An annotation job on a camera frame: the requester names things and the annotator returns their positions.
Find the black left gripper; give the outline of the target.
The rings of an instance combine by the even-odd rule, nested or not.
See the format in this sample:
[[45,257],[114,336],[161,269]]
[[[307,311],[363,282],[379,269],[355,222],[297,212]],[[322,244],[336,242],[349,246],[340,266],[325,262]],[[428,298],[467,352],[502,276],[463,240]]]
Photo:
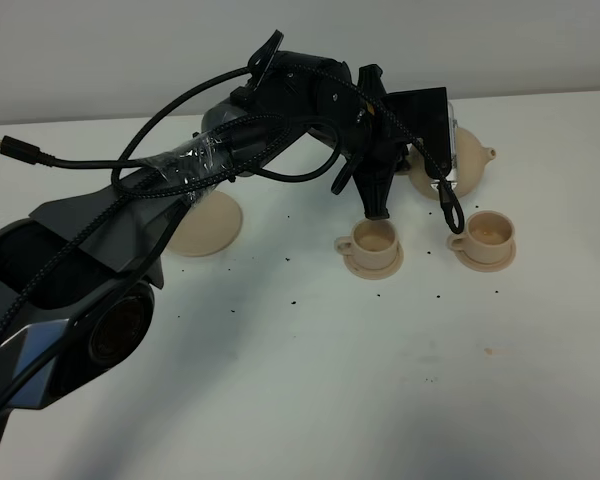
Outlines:
[[369,220],[390,217],[387,201],[396,170],[404,166],[408,138],[377,107],[387,91],[378,64],[359,68],[353,78],[346,62],[324,61],[324,86],[337,95],[325,108],[325,115],[341,134],[341,153],[346,163],[342,175],[353,179]]

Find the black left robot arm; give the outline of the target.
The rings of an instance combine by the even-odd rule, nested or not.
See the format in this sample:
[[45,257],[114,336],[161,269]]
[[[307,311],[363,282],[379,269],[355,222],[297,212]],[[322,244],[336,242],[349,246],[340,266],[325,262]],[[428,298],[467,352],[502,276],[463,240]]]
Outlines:
[[388,215],[400,158],[421,137],[393,106],[375,65],[352,76],[332,59],[257,53],[244,86],[211,108],[182,146],[137,158],[60,159],[22,140],[0,153],[30,165],[107,170],[94,193],[45,203],[0,229],[0,443],[16,409],[40,410],[124,361],[144,339],[164,284],[161,254],[187,213],[221,182],[279,180],[267,164],[305,134],[344,156],[370,219]]

